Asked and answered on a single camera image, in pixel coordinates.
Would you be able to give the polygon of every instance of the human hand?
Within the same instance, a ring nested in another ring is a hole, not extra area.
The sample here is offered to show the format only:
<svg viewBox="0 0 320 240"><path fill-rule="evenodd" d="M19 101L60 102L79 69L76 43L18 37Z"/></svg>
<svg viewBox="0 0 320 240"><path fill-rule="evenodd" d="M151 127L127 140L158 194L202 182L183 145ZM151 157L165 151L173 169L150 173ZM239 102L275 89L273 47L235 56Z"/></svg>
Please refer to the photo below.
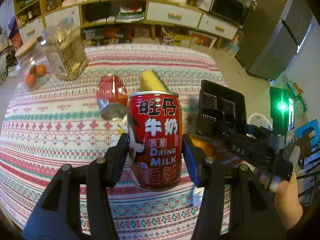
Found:
<svg viewBox="0 0 320 240"><path fill-rule="evenodd" d="M260 180L263 185L267 185L268 179L265 176L261 176ZM298 200L296 173L293 173L290 181L282 179L279 182L274 197L274 205L287 230L293 228L299 222L303 209Z"/></svg>

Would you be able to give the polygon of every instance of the led light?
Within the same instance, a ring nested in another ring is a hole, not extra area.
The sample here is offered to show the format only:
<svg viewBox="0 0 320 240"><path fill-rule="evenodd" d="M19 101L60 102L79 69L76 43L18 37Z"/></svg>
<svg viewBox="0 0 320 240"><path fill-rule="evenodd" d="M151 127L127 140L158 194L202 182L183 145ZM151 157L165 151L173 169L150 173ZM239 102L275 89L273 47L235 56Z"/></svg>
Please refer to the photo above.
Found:
<svg viewBox="0 0 320 240"><path fill-rule="evenodd" d="M281 99L281 101L277 104L277 108L278 110L284 114L286 111L289 110L288 105L283 101L283 98Z"/></svg>

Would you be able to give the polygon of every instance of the red can lying on side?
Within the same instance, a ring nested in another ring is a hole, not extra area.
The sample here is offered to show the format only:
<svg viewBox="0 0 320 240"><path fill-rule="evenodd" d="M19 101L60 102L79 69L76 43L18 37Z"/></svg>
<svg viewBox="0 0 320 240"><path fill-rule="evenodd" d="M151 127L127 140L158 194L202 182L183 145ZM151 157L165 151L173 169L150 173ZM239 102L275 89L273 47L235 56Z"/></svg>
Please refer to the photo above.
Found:
<svg viewBox="0 0 320 240"><path fill-rule="evenodd" d="M168 190L180 181L182 124L178 97L163 91L129 96L132 182L144 190Z"/></svg>

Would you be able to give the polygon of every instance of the yellow sponge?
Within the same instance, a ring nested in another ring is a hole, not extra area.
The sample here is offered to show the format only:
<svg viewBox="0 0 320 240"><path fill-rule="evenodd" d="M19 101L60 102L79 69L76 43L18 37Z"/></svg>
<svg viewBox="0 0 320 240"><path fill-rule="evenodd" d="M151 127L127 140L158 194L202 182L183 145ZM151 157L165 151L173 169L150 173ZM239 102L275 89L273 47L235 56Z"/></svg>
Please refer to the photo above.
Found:
<svg viewBox="0 0 320 240"><path fill-rule="evenodd" d="M153 70L146 70L140 75L140 91L169 91Z"/></svg>

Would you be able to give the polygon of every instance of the blue stool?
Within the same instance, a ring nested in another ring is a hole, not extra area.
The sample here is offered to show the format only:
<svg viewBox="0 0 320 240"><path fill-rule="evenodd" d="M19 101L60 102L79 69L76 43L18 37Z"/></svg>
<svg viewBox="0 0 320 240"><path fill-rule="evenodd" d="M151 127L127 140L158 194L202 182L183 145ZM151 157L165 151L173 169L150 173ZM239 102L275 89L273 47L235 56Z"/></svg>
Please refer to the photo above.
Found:
<svg viewBox="0 0 320 240"><path fill-rule="evenodd" d="M314 119L307 124L297 128L294 135L298 135L300 139L302 136L311 133L313 130L315 131L315 136L310 140L311 147L313 148L320 142L320 130L317 119Z"/></svg>

